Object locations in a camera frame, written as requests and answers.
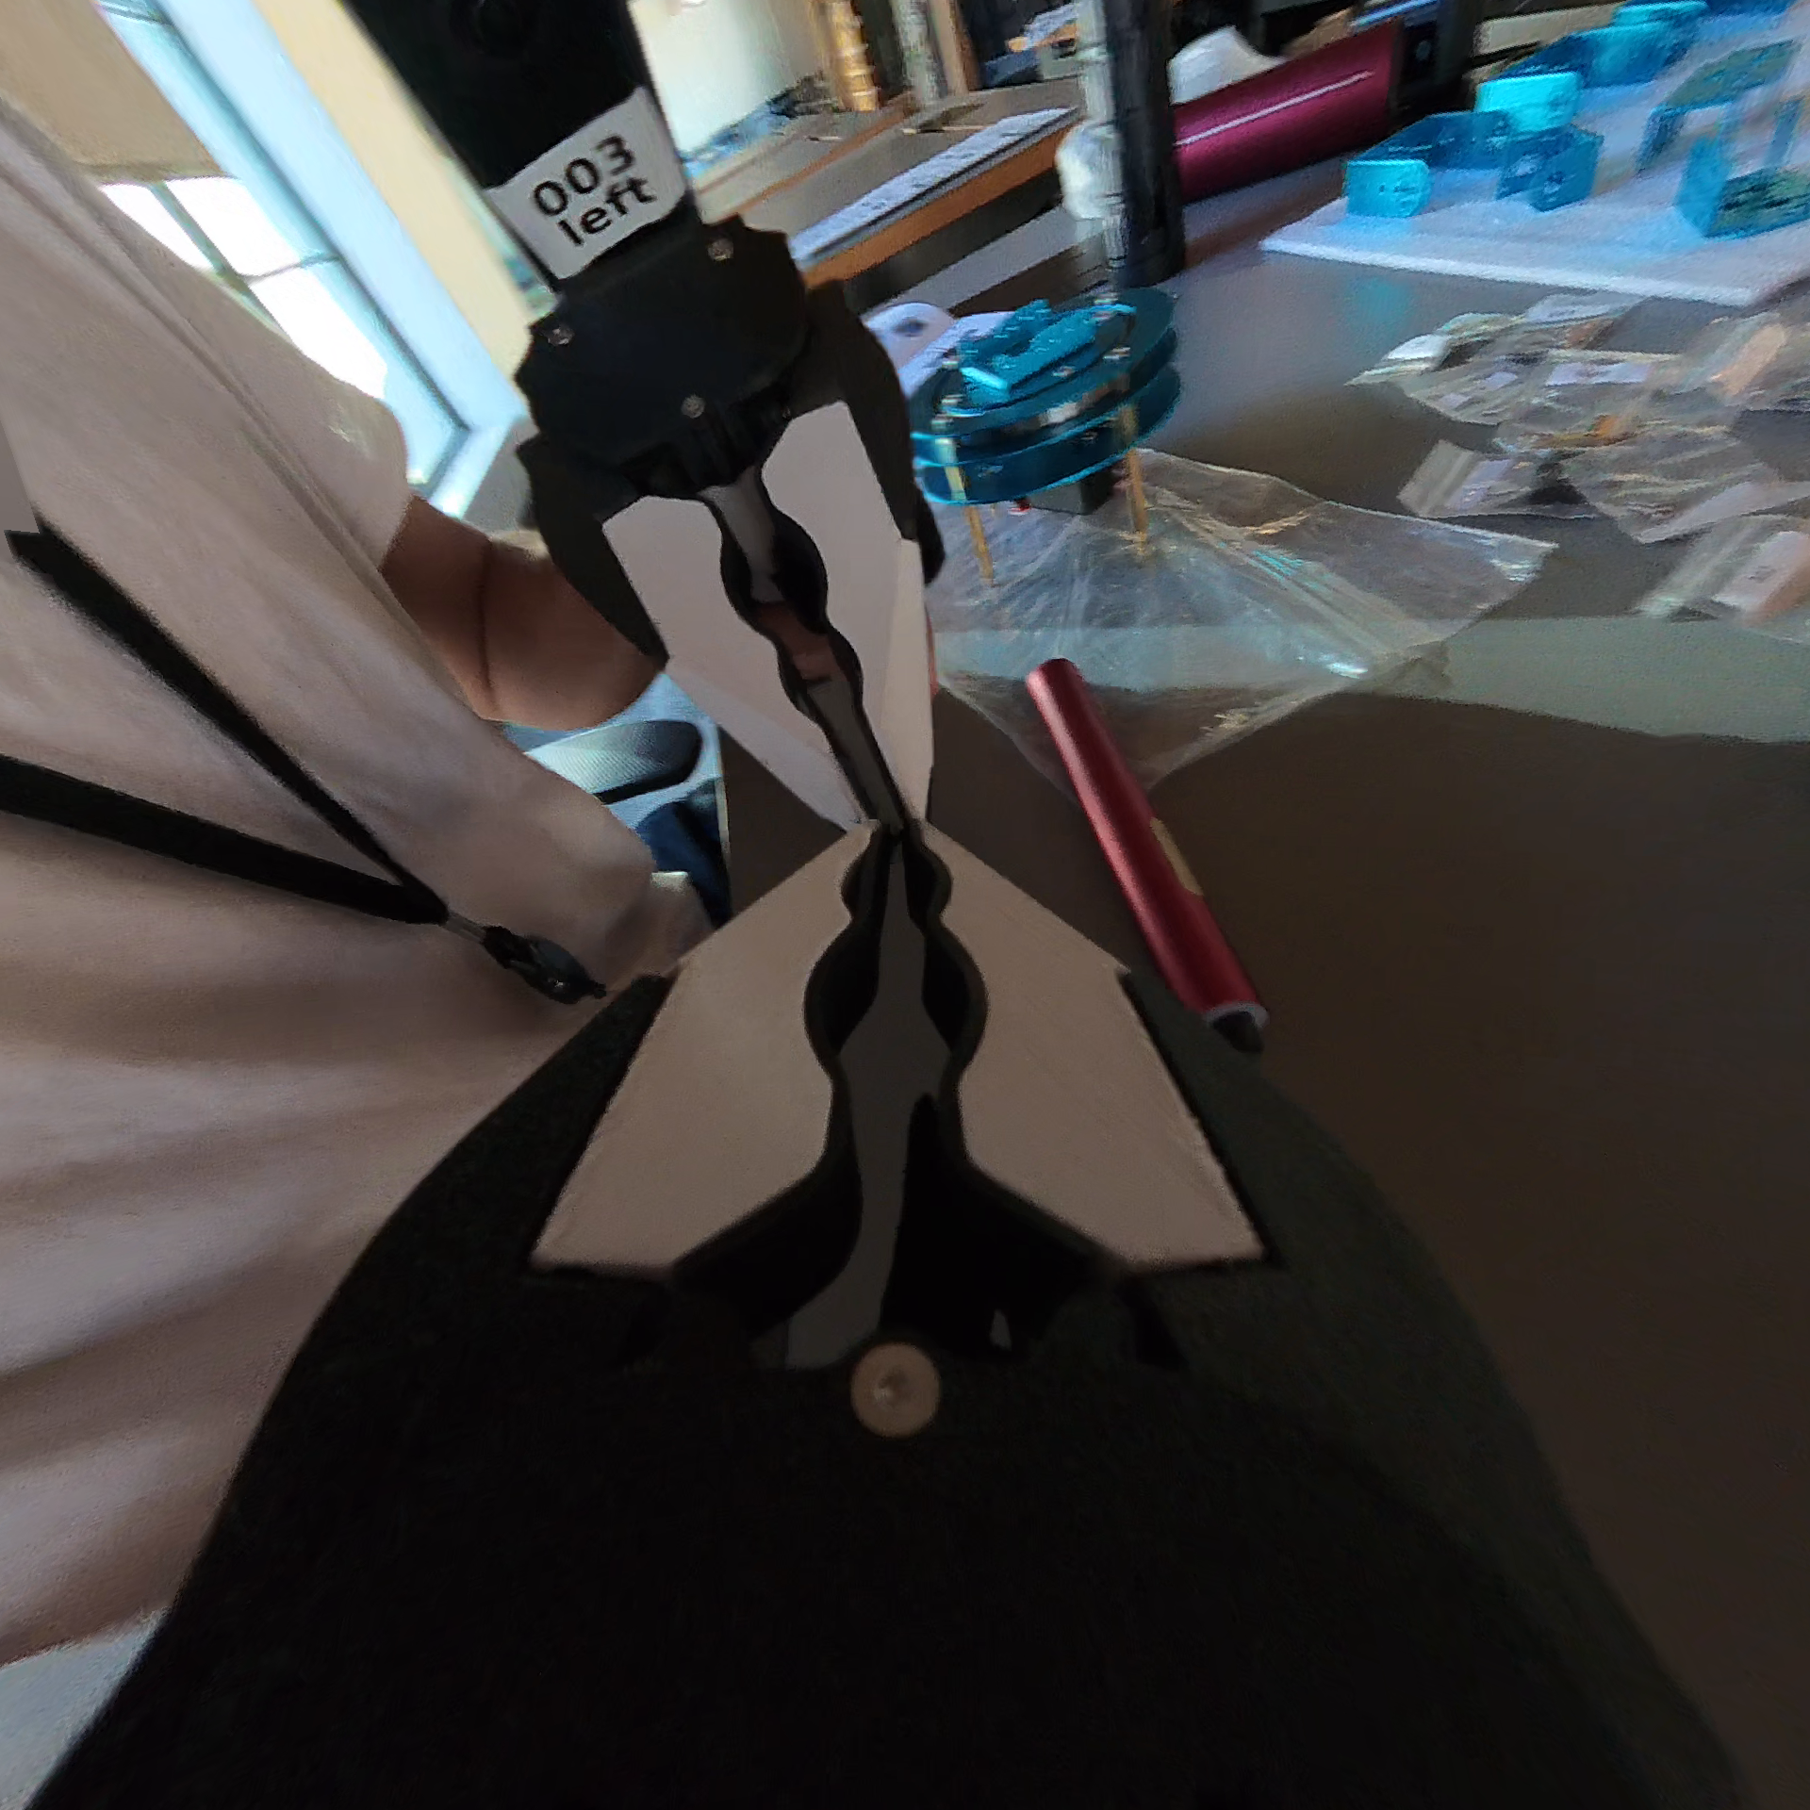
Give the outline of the pile of labelled screw bags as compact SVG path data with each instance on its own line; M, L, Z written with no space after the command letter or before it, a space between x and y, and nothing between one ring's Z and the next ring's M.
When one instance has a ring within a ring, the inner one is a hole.
M1399 502L1429 521L1592 515L1640 548L1683 545L1643 618L1722 622L1808 642L1806 478L1738 435L1758 417L1806 421L1806 308L1710 321L1680 352L1607 347L1634 299L1551 296L1466 313L1359 369L1485 449L1438 443Z

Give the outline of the black bit holder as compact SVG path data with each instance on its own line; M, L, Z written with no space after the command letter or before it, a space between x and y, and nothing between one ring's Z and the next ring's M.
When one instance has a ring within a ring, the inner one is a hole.
M1101 224L1112 290L1156 286L1184 267L1184 205L1169 102L1169 5L1079 5L1081 89L1109 130Z

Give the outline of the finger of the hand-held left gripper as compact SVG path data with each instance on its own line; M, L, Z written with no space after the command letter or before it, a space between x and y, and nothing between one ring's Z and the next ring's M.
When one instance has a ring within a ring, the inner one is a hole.
M891 826L925 817L936 769L933 659L919 545L899 531L847 408L793 421L765 464L765 496L811 543L829 686L829 744L856 796Z
M672 682L827 823L867 820L822 727L786 691L789 652L733 602L722 559L731 549L700 502L638 500L604 536L665 650Z

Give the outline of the blue wide U bracket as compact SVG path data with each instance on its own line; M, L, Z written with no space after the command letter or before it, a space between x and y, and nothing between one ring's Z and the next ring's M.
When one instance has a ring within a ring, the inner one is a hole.
M1643 173L1665 158L1690 116L1773 90L1791 74L1796 51L1800 45L1792 40L1773 40L1731 52L1695 69L1648 114L1635 168Z

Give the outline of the large blue U bracket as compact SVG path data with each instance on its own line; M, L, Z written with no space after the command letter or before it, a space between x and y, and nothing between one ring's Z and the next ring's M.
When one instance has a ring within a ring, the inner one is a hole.
M1509 67L1509 79L1570 76L1584 90L1648 85L1695 45L1707 2L1618 7L1607 27L1565 35Z
M1342 202L1357 220L1410 220L1425 212L1447 176L1497 173L1513 139L1499 110L1425 116L1346 159Z
M1546 213L1595 195L1602 139L1577 126L1584 95L1584 76L1568 67L1537 67L1479 86L1474 114L1497 158L1497 201Z

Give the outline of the person's dark trousers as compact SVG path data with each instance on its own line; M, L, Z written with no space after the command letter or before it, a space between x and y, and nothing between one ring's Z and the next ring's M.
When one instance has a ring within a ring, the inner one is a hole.
M733 918L733 877L722 833L717 780L694 786L678 799L653 809L638 826L653 865L683 875L714 930Z

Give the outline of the white foam sheet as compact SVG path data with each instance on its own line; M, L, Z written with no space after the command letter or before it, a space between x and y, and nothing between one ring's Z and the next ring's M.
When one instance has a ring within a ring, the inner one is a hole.
M1808 277L1808 226L1710 239L1676 207L1688 154L1648 173L1609 163L1609 184L1559 212L1494 188L1440 196L1413 218L1351 216L1341 198L1262 237L1268 254L1488 282L1598 290L1671 302L1771 302Z

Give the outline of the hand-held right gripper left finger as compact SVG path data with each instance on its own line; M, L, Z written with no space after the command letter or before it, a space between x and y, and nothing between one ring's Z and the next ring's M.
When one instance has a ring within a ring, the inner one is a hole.
M877 996L891 854L881 827L849 831L672 971L539 1268L669 1277L825 1160L839 1061Z

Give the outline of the white mesh chair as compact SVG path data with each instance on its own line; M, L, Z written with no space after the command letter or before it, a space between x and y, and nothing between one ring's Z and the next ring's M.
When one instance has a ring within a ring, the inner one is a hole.
M525 751L554 778L607 809L650 812L688 797L709 766L707 736L686 717L613 717Z

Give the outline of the printed paper sheet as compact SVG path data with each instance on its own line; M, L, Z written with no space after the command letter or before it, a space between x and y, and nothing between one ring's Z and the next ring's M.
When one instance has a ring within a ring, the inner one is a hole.
M1045 105L965 130L922 165L890 177L839 212L789 236L789 253L794 265L811 267L897 216L913 212L929 196L950 191L985 167L1073 126L1076 118L1077 110L1073 105Z

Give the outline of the red electric screwdriver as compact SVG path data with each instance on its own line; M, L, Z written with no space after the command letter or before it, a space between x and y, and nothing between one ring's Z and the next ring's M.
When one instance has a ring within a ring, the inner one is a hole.
M1067 659L1034 667L1025 691L1168 992L1235 1049L1256 1056L1267 1008L1094 692Z

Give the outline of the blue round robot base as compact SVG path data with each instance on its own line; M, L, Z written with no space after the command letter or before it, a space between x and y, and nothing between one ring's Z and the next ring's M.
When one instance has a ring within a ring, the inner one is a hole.
M985 583L996 580L985 510L1065 496L1076 514L1087 514L1123 467L1137 533L1147 531L1140 450L1165 424L1182 388L1175 299L1165 290L1137 286L1050 305L1107 302L1124 302L1137 313L1120 347L1076 379L1028 399L981 401L956 373L963 341L1012 311L956 321L915 360L919 373L906 388L906 413L918 483L931 502L961 512Z

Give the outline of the large clear plastic bag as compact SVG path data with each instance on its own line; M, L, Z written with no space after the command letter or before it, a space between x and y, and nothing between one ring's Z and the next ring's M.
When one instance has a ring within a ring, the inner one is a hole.
M1515 600L1553 543L1332 505L1279 478L1140 460L1090 514L938 510L927 592L941 687L1045 778L1059 764L1028 680L1077 668L1123 757L1156 784L1344 691L1378 687Z

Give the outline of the red cylindrical case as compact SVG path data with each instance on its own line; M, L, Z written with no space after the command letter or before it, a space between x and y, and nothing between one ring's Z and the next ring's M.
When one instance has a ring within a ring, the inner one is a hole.
M1172 105L1182 205L1383 142L1402 58L1404 32L1390 20Z

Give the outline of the small blue U bracket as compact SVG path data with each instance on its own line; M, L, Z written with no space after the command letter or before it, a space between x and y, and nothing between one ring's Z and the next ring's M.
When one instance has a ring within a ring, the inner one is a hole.
M1135 319L1135 308L1124 302L1070 308L1031 302L965 339L956 373L981 401L1021 401L1101 362L1120 347Z

